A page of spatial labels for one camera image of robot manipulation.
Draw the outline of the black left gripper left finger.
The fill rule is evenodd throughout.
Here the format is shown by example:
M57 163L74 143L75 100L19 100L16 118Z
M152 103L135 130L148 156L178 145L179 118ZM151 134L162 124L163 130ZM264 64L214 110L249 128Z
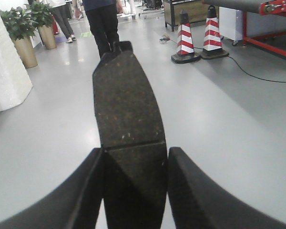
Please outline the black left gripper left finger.
M103 194L103 151L93 149L47 196L0 222L0 229L93 229Z

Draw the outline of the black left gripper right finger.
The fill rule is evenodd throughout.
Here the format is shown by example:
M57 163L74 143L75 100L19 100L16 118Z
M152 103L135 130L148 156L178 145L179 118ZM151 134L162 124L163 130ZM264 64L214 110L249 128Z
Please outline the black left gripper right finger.
M178 229L286 229L219 186L179 147L169 149L168 197Z

